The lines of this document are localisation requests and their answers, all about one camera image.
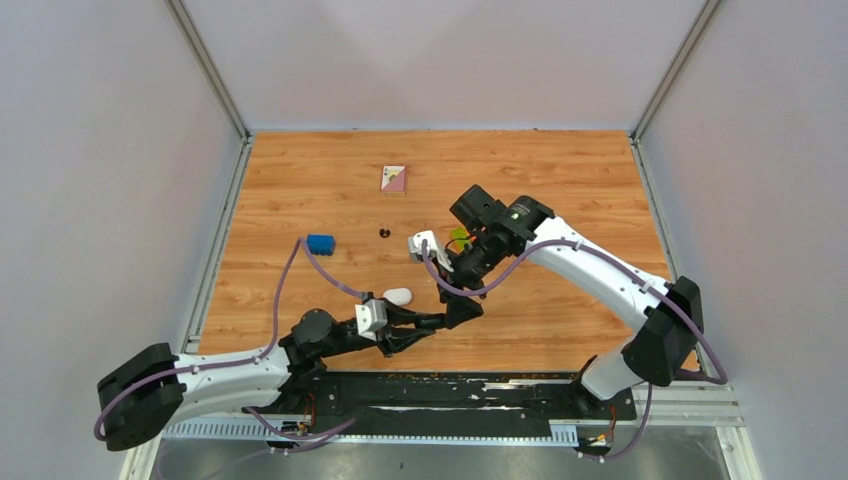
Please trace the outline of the black earbud charging case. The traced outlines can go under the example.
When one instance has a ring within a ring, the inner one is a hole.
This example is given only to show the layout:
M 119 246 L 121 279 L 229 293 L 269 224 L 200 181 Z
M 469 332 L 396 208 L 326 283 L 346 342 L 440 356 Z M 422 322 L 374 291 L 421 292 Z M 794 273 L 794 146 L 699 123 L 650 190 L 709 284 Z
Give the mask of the black earbud charging case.
M 448 305 L 445 312 L 444 326 L 447 329 L 453 329 L 459 325 L 477 318 L 479 316 L 478 309 L 474 306 L 468 307 L 458 304 Z

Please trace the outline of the white earbud charging case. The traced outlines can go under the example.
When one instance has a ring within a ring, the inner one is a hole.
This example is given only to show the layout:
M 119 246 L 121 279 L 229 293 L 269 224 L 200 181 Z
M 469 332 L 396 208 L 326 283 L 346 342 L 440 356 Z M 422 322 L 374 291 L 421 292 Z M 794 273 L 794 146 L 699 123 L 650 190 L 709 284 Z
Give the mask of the white earbud charging case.
M 405 306 L 411 303 L 413 294 L 408 288 L 398 287 L 385 290 L 383 298 L 395 305 Z

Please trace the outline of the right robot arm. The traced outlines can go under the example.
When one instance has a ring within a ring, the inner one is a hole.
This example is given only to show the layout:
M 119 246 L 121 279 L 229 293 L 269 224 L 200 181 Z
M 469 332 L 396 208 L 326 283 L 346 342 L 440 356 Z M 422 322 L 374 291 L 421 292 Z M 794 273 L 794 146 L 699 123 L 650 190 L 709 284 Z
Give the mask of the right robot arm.
M 473 237 L 470 247 L 446 256 L 446 281 L 454 290 L 487 294 L 485 276 L 513 257 L 572 282 L 632 330 L 621 346 L 590 359 L 578 374 L 570 392 L 577 413 L 596 417 L 622 390 L 640 383 L 666 387 L 682 375 L 704 333 L 695 281 L 668 281 L 620 260 L 526 195 L 506 205 L 473 185 L 450 212 Z

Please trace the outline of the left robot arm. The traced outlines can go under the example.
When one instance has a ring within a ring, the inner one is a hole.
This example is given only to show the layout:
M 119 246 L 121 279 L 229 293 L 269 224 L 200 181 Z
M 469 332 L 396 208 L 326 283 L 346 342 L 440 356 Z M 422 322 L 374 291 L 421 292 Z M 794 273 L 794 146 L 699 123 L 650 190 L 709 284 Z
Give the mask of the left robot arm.
M 376 301 L 355 317 L 336 320 L 312 309 L 273 346 L 229 354 L 175 354 L 152 344 L 97 384 L 101 413 L 94 436 L 110 451 L 139 446 L 183 420 L 224 410 L 273 404 L 283 413 L 306 400 L 304 384 L 325 371 L 325 359 L 368 348 L 390 357 L 439 329 L 446 313 L 419 313 Z

